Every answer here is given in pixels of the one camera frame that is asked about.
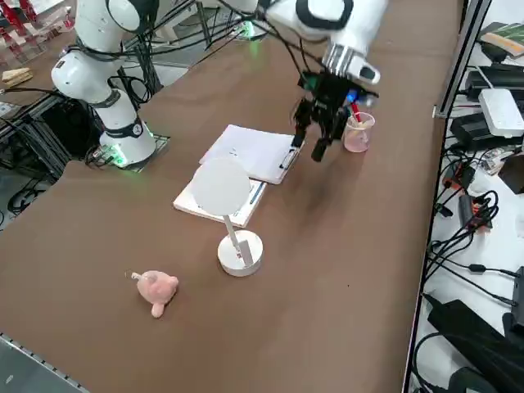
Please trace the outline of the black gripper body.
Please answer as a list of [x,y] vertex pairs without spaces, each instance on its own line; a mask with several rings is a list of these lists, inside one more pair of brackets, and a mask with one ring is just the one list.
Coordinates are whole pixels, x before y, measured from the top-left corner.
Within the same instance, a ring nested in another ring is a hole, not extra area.
[[343,111],[347,97],[355,100],[364,95],[363,86],[328,72],[303,72],[300,87],[312,97],[301,100],[301,117],[334,117]]

